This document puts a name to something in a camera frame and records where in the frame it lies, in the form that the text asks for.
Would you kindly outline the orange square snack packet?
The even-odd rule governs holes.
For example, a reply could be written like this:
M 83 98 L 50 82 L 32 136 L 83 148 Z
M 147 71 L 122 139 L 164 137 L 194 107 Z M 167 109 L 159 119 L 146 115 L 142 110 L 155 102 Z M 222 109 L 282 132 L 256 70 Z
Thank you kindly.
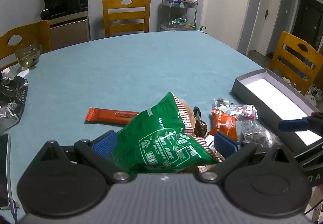
M 224 133 L 231 139 L 237 140 L 237 119 L 218 109 L 212 109 L 211 113 L 213 116 L 213 120 L 212 129 L 209 131 L 209 134 L 215 135 L 218 131 L 220 131 L 221 133 Z

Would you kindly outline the orange snack bar wrapper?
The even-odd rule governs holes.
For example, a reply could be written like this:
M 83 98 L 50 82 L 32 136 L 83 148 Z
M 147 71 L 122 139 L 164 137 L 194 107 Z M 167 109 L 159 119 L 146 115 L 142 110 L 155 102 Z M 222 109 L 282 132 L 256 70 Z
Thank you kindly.
M 85 116 L 85 121 L 90 123 L 126 125 L 138 114 L 139 112 L 134 111 L 99 109 L 91 107 Z

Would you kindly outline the green snack bag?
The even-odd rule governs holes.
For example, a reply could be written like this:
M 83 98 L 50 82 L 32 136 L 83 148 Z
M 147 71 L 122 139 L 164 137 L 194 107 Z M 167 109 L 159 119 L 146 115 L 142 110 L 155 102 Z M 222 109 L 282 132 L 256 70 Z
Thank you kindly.
M 112 158 L 129 174 L 179 172 L 218 163 L 205 140 L 193 135 L 188 111 L 173 92 L 117 133 Z

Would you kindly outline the clear bag dark snacks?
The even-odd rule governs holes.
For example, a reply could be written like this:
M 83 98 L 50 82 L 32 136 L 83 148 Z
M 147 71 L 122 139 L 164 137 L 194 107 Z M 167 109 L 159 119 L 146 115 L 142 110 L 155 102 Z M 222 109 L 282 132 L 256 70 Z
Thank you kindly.
M 263 148 L 270 148 L 280 142 L 279 138 L 256 120 L 241 122 L 241 132 L 246 141 L 254 142 Z

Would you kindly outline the dark wrapped chocolate candy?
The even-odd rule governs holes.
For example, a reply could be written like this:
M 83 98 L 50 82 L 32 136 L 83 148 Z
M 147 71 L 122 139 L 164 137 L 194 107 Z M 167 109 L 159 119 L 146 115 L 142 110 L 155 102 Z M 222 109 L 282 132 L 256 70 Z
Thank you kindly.
M 201 111 L 195 106 L 193 109 L 193 115 L 195 118 L 194 134 L 197 137 L 205 138 L 208 131 L 208 126 L 204 121 L 201 120 Z

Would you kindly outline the clear pink candy packet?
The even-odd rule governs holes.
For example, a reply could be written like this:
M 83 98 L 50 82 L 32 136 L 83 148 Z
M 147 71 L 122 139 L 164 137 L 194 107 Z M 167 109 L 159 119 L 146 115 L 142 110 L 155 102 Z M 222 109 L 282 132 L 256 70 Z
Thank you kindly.
M 228 99 L 217 99 L 214 108 L 239 120 L 257 120 L 258 112 L 254 105 L 233 104 Z

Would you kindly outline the grey open cardboard box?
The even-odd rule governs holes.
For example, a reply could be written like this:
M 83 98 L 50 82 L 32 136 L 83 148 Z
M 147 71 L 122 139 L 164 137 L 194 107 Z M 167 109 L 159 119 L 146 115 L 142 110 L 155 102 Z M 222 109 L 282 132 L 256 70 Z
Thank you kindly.
M 259 118 L 294 155 L 322 146 L 322 137 L 309 130 L 285 133 L 278 129 L 280 121 L 301 119 L 318 109 L 272 71 L 256 70 L 237 77 L 232 93 L 243 103 L 255 105 Z

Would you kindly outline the wooden chair at right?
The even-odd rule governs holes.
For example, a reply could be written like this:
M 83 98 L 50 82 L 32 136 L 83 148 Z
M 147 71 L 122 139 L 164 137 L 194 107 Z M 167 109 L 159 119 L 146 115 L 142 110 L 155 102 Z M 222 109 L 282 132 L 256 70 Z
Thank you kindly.
M 283 31 L 269 70 L 278 70 L 305 95 L 322 68 L 322 55 L 309 43 Z

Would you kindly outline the black foil snack bag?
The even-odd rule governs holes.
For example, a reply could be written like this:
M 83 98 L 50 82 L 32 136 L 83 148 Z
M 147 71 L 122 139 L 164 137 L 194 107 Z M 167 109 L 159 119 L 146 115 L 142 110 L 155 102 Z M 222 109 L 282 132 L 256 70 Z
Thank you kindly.
M 1 79 L 1 134 L 18 124 L 24 112 L 28 81 L 20 76 Z

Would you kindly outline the smartphone at table edge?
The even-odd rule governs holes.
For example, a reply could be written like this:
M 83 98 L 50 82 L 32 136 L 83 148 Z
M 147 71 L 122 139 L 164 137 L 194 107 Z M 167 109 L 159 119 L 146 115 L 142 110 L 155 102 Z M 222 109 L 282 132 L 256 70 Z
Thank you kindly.
M 10 200 L 12 199 L 10 181 L 11 136 L 9 134 L 1 135 L 0 148 L 1 209 L 7 209 L 9 208 Z

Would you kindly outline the green tote bag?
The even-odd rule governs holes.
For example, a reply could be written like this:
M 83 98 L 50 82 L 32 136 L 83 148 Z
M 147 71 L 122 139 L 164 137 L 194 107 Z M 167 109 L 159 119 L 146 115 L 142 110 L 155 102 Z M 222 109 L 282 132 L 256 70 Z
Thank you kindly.
M 205 33 L 205 34 L 207 33 L 207 32 L 206 32 L 206 27 L 205 27 L 205 26 L 201 26 L 201 27 L 199 28 L 199 31 L 200 31 L 200 32 L 203 32 L 203 33 Z

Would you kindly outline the wooden chair at left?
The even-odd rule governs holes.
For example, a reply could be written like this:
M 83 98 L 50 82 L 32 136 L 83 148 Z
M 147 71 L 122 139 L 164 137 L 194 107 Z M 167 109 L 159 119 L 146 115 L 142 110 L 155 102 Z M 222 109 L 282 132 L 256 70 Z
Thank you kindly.
M 9 45 L 9 40 L 14 35 L 20 36 L 21 40 L 16 45 Z M 1 36 L 1 60 L 15 54 L 16 50 L 34 43 L 39 45 L 41 54 L 51 51 L 50 24 L 48 20 L 41 20 L 37 23 L 14 28 Z M 17 63 L 16 59 L 10 64 L 1 64 L 1 71 Z

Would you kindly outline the wooden chair at back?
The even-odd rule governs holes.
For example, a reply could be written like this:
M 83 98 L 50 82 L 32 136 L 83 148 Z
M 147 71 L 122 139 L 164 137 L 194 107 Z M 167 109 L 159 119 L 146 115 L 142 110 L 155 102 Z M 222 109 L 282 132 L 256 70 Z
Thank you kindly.
M 151 0 L 102 0 L 105 36 L 149 32 Z

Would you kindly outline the metal trolley shelf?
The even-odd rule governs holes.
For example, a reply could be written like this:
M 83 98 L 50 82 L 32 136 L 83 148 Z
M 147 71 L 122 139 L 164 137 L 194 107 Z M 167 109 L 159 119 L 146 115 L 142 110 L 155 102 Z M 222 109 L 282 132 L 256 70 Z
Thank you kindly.
M 161 0 L 159 30 L 161 32 L 196 30 L 197 4 Z

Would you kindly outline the black water dispenser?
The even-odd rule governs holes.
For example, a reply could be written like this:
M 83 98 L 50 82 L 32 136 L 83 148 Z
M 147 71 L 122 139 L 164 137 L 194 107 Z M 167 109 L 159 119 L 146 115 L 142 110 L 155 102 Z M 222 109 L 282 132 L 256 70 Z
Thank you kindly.
M 91 40 L 89 0 L 44 0 L 44 5 L 41 19 L 49 21 L 53 50 Z

